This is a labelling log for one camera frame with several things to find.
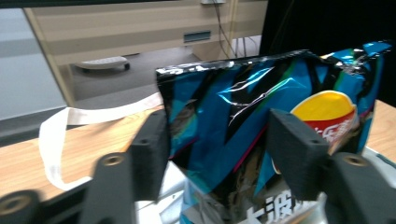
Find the wooden table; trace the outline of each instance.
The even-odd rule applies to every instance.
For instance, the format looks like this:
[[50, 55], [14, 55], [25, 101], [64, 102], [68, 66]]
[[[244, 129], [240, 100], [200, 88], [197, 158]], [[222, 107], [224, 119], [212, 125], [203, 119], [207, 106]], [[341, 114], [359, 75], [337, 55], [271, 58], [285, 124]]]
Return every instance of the wooden table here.
[[[148, 114], [159, 108], [67, 131], [62, 166], [64, 181], [90, 175], [97, 159], [129, 144]], [[396, 161], [396, 108], [377, 101], [367, 146]], [[0, 148], [0, 197], [21, 189], [39, 189], [43, 200], [62, 193], [45, 177], [37, 139]]]

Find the screw hole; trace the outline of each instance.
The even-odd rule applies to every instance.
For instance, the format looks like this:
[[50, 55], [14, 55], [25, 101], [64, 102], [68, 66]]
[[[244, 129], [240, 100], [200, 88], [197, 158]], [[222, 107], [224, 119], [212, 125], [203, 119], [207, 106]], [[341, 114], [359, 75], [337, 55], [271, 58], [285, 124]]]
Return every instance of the screw hole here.
[[361, 158], [357, 157], [357, 156], [345, 156], [344, 157], [344, 161], [346, 161], [347, 163], [351, 164], [351, 165], [355, 165], [355, 166], [366, 166], [367, 162], [362, 160]]
[[111, 156], [107, 157], [103, 160], [103, 164], [106, 166], [117, 165], [123, 161], [122, 156]]
[[26, 195], [15, 196], [13, 198], [7, 199], [0, 203], [0, 216], [18, 212], [27, 206], [30, 201], [30, 197]]

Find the lay's logo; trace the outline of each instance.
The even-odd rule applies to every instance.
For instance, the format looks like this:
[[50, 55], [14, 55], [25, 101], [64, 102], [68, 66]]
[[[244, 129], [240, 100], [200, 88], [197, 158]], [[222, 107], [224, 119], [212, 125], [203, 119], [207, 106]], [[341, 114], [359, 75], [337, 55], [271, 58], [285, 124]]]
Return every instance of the lay's logo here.
[[330, 144], [329, 154], [334, 153], [358, 119], [356, 106], [339, 91], [322, 91], [312, 95], [295, 106], [291, 113]]

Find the white paper strip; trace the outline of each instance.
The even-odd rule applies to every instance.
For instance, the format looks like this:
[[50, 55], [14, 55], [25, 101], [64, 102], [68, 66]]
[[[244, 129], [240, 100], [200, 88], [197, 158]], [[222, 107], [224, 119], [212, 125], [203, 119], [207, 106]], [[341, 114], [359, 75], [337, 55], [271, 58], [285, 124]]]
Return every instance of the white paper strip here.
[[61, 161], [67, 125], [85, 125], [121, 119], [162, 104], [163, 99], [157, 92], [139, 102], [109, 109], [83, 110], [67, 107], [44, 121], [40, 126], [38, 146], [49, 182], [59, 189], [70, 190], [91, 180], [88, 176], [71, 183], [64, 183], [62, 180]]

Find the wall outlet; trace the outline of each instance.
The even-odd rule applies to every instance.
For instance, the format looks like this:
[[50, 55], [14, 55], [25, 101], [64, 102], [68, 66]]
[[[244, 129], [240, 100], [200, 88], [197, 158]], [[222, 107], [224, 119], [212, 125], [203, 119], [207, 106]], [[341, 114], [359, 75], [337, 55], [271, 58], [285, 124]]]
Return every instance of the wall outlet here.
[[201, 0], [201, 4], [210, 5], [210, 4], [222, 4], [225, 3], [225, 0]]

